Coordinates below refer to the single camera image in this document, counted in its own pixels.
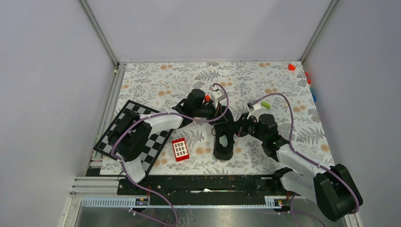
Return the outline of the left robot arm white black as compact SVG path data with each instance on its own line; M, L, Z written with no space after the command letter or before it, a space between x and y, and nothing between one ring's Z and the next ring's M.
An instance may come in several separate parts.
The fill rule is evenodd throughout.
M193 121L216 123L228 111L220 101L228 101L228 94L219 84L212 85L208 96L200 89L193 89L170 111L154 114L138 114L127 111L116 126L107 134L111 145L110 154L120 163L126 177L130 179L129 189L135 194L142 194L147 187L144 180L146 171L140 155L153 134L179 129Z

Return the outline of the black shoelace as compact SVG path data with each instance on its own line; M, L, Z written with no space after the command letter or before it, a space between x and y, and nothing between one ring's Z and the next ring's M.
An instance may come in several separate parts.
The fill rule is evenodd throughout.
M226 117L228 123L213 125L212 135L217 137L218 142L223 147L228 147L230 144L234 143L235 135L235 120L229 107L226 108L228 111Z

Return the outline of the black sneaker shoe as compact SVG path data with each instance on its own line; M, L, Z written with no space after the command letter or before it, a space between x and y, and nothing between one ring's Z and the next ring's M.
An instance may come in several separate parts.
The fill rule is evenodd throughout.
M235 121L231 111L226 106L222 106L221 111L226 111L226 113L213 124L215 136L213 155L219 160L230 160L233 156L235 143Z

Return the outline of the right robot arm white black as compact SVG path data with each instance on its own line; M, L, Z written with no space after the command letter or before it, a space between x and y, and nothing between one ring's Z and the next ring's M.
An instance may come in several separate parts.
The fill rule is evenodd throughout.
M271 188L283 195L290 191L313 201L331 221L358 212L363 199L348 169L342 164L327 166L296 151L291 141L282 137L271 114L259 118L243 114L235 122L238 137L252 136L262 143L264 153L285 165L275 172Z

